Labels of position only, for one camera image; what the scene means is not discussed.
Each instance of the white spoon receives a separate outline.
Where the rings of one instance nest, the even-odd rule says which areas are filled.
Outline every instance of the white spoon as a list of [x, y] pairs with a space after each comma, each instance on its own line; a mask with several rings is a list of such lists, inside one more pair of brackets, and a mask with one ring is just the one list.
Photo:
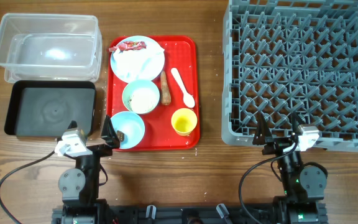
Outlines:
[[171, 73], [175, 79], [175, 81], [178, 83], [181, 91], [183, 92], [183, 102], [188, 108], [193, 108], [196, 105], [196, 102], [194, 101], [193, 96], [191, 96], [185, 88], [185, 84], [183, 84], [183, 81], [180, 78], [179, 71], [177, 68], [172, 68]]

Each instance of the wooden table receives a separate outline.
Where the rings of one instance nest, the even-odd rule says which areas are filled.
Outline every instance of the wooden table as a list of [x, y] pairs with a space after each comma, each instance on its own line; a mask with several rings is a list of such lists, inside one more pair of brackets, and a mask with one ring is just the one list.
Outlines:
[[[241, 175], [266, 159], [260, 148], [228, 146], [221, 139], [223, 90], [222, 22], [227, 1], [70, 1], [0, 0], [0, 21], [7, 12], [90, 14], [99, 19], [103, 47], [122, 35], [188, 35], [197, 45], [201, 102], [201, 139], [187, 151], [114, 153], [102, 159], [109, 182], [100, 198], [110, 205], [239, 205], [237, 188]], [[89, 144], [101, 143], [108, 55], [103, 55], [101, 77], [96, 83], [97, 131]], [[4, 81], [0, 67], [0, 179], [10, 170], [51, 152], [53, 139], [16, 138], [4, 129], [12, 84]], [[325, 190], [330, 223], [358, 223], [358, 153], [309, 150], [303, 160], [319, 162], [329, 171]], [[10, 177], [1, 197], [24, 223], [50, 223], [52, 209], [62, 205], [58, 178], [74, 167], [56, 155]], [[247, 178], [246, 202], [271, 202], [283, 195], [281, 183], [264, 165]], [[0, 208], [0, 223], [11, 223]]]

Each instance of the red wrapper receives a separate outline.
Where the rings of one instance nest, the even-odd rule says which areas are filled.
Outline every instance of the red wrapper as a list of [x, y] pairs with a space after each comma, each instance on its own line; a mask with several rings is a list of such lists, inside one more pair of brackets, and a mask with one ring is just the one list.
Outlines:
[[145, 49], [145, 48], [146, 48], [146, 43], [144, 41], [138, 41], [138, 42], [125, 41], [121, 44], [116, 45], [115, 47], [110, 47], [109, 51], [115, 52], [117, 49], [119, 49], [119, 50], [140, 50], [140, 49]]

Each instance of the brown food piece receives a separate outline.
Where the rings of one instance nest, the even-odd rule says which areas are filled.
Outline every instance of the brown food piece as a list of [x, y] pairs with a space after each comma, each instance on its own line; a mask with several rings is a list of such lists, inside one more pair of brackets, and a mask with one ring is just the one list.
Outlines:
[[119, 142], [123, 142], [125, 140], [125, 134], [122, 131], [117, 131], [117, 137]]
[[169, 87], [167, 83], [167, 74], [164, 71], [161, 72], [161, 103], [165, 106], [171, 103], [171, 94], [169, 93]]

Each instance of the gray dish rack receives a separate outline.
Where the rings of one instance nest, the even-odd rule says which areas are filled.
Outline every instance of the gray dish rack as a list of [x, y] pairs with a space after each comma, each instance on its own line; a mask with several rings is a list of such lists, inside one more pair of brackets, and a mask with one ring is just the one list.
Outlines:
[[316, 147], [358, 152], [358, 1], [230, 0], [223, 55], [226, 144], [252, 146], [258, 112], [289, 136], [296, 111]]

